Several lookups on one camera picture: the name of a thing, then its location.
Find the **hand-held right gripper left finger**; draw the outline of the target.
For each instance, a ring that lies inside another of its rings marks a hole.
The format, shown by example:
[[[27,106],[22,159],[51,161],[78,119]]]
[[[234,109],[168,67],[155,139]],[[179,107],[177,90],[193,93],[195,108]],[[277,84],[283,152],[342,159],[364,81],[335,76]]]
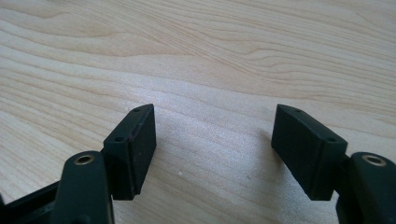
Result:
[[[114,200],[141,192],[156,143],[154,105],[132,109],[104,141],[103,154]]]

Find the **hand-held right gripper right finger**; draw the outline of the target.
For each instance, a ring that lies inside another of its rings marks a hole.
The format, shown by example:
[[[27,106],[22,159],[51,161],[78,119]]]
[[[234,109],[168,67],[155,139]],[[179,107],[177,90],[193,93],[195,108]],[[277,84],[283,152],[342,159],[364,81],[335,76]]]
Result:
[[[271,146],[312,201],[329,201],[347,141],[299,108],[277,105]]]

